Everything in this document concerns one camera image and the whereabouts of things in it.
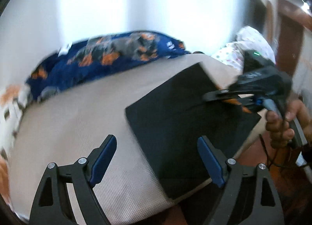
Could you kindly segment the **person's right hand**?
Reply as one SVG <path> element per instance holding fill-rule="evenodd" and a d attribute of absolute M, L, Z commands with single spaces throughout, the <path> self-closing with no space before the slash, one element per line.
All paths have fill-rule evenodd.
<path fill-rule="evenodd" d="M 289 123 L 298 119 L 304 136 L 311 146 L 311 116 L 304 103 L 299 100 L 293 100 L 288 103 L 285 119 L 280 119 L 274 111 L 267 111 L 266 113 L 266 130 L 270 133 L 271 146 L 273 148 L 286 147 L 288 142 L 293 139 L 295 132 L 290 128 Z"/>

